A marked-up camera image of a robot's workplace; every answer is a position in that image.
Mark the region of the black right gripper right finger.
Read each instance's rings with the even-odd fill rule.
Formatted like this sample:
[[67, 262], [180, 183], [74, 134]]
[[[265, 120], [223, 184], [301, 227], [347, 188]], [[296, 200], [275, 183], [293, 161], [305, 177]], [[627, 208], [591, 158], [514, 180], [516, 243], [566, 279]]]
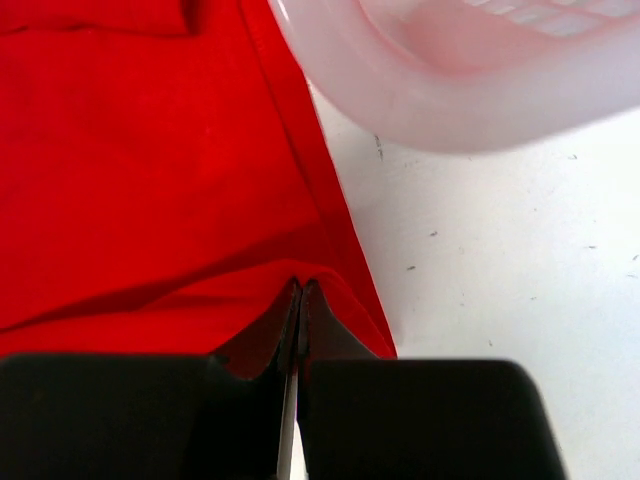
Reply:
[[298, 422], [313, 479], [562, 479], [539, 391], [496, 359], [385, 360], [318, 283], [299, 317]]

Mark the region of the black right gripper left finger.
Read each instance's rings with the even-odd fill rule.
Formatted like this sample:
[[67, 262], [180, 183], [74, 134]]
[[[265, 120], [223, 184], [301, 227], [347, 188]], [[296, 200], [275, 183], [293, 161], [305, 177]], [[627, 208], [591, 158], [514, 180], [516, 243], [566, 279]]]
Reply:
[[5, 479], [285, 479], [300, 286], [200, 355], [1, 362]]

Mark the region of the red t shirt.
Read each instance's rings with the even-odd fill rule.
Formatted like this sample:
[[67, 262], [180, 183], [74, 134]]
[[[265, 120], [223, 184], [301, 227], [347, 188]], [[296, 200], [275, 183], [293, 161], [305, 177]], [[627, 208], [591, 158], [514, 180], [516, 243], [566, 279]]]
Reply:
[[392, 357], [264, 1], [1, 5], [1, 351], [205, 353], [290, 280]]

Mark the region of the white plastic mesh basket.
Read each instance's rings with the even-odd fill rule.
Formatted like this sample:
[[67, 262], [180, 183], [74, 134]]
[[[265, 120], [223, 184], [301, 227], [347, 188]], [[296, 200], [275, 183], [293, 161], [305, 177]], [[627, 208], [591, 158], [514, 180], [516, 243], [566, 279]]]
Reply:
[[639, 104], [635, 1], [274, 1], [341, 113], [438, 153], [505, 150]]

